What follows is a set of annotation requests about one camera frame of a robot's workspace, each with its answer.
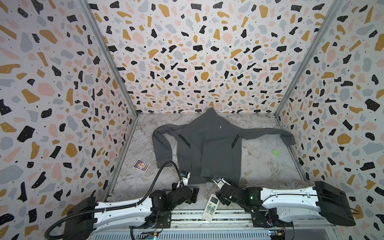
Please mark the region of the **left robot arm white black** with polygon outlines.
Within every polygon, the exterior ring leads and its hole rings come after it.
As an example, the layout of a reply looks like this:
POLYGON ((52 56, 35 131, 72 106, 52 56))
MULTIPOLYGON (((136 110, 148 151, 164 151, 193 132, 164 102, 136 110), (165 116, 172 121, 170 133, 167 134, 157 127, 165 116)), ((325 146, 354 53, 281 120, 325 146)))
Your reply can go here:
POLYGON ((86 240, 96 233, 120 228, 168 229, 172 211, 181 204, 195 204, 199 188, 178 187, 172 191, 156 190, 139 200, 104 203, 89 197, 73 207, 65 222, 64 240, 86 240))

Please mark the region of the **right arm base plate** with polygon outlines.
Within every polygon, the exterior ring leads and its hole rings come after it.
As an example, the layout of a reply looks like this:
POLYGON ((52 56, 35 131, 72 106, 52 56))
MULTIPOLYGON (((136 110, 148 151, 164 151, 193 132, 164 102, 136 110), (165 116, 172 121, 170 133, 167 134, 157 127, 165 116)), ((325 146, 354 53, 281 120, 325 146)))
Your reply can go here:
POLYGON ((285 223, 279 219, 277 214, 277 209, 269 210, 252 210, 251 221, 254 228, 282 228, 282 227, 292 227, 293 223, 285 223))

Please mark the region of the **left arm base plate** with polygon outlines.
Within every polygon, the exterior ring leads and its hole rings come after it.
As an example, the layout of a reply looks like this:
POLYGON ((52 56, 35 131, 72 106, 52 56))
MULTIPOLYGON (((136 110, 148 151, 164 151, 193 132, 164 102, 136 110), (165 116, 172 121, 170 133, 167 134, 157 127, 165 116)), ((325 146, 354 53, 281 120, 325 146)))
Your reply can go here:
POLYGON ((134 226, 134 229, 148 229, 148 228, 158 228, 158 229, 169 229, 171 227, 172 213, 165 212, 160 215, 155 213, 150 214, 144 218, 144 222, 134 226))

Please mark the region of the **dark grey zip jacket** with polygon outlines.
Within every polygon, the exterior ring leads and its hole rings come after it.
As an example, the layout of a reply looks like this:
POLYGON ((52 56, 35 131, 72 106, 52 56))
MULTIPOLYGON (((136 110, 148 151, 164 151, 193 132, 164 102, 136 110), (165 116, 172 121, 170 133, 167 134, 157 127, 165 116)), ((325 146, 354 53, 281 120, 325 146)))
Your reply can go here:
POLYGON ((286 146, 296 143, 294 136, 285 130, 242 129, 210 108, 189 124, 167 124, 154 130, 152 141, 159 168, 173 158, 172 146, 165 138, 166 134, 174 137, 178 143, 179 169, 191 174, 191 185, 211 182, 216 175, 238 184, 241 179, 243 139, 279 135, 286 146))

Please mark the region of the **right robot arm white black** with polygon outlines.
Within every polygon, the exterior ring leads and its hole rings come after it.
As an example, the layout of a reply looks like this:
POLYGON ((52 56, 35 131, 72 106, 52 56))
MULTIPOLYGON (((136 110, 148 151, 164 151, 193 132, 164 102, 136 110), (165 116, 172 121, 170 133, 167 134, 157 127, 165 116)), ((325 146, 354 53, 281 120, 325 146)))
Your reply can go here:
POLYGON ((293 190, 261 187, 241 189, 222 178, 214 179, 217 197, 226 206, 236 203, 251 215, 255 228, 282 227, 298 220, 322 220, 337 226, 353 227, 359 211, 349 205, 344 191, 325 182, 293 190))

